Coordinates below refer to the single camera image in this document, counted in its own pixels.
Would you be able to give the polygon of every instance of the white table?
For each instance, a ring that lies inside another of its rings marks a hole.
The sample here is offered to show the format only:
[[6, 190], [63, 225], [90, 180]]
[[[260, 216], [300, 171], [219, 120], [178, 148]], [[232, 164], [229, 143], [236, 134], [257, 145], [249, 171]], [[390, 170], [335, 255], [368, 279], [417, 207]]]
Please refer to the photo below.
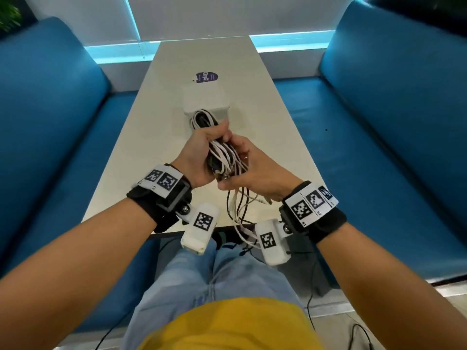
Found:
[[[230, 101], [233, 132], [246, 136], [267, 155], [304, 180], [323, 183], [289, 112], [249, 37], [163, 42], [90, 201], [84, 220], [123, 199], [132, 184], [157, 164], [171, 162], [190, 137], [182, 107], [182, 86], [197, 73], [219, 75]], [[192, 204], [221, 208], [217, 226], [231, 226], [226, 192], [216, 182], [193, 191]], [[279, 203], [252, 203], [247, 219], [278, 218]], [[167, 232], [183, 231], [181, 222]]]

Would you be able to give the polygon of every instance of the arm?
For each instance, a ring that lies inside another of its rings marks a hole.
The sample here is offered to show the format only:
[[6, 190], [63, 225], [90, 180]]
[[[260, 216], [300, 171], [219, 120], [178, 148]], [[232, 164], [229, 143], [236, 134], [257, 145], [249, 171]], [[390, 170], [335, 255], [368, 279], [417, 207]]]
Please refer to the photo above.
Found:
[[[229, 140], [228, 123], [199, 129], [172, 165], [192, 188], [214, 180], [205, 160], [211, 140]], [[155, 229], [123, 199], [40, 249], [0, 280], [2, 349], [51, 349], [92, 312]]]
[[[234, 136], [249, 171], [219, 182], [223, 190], [246, 187], [280, 201], [301, 183], [255, 147]], [[431, 285], [349, 223], [318, 248], [359, 316], [388, 350], [465, 349], [467, 319]]]

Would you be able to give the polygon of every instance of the purple logo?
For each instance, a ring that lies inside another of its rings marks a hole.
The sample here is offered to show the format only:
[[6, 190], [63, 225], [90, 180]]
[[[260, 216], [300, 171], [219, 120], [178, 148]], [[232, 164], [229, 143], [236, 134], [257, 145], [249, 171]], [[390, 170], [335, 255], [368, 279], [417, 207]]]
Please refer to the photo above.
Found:
[[216, 81], [218, 78], [219, 76], [213, 72], [200, 72], [196, 74], [196, 83]]

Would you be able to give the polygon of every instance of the jeans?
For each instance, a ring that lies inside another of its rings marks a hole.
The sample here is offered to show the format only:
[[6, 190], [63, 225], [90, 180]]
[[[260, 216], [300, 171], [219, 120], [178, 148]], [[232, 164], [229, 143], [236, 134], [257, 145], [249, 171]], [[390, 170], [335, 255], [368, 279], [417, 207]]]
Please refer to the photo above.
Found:
[[265, 297], [302, 307], [281, 272], [226, 245], [217, 251], [211, 239], [202, 256], [179, 250], [136, 306], [120, 348], [137, 349], [150, 333], [207, 302]]

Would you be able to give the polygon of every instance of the forearm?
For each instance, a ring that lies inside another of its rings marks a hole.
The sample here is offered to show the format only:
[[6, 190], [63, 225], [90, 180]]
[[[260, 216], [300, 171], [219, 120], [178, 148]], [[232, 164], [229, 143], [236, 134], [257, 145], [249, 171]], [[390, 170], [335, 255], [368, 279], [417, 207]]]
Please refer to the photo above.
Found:
[[386, 349], [467, 348], [464, 316], [352, 225], [343, 225], [318, 248], [354, 309]]
[[124, 199], [12, 270], [0, 280], [2, 348], [55, 347], [111, 290], [155, 226]]

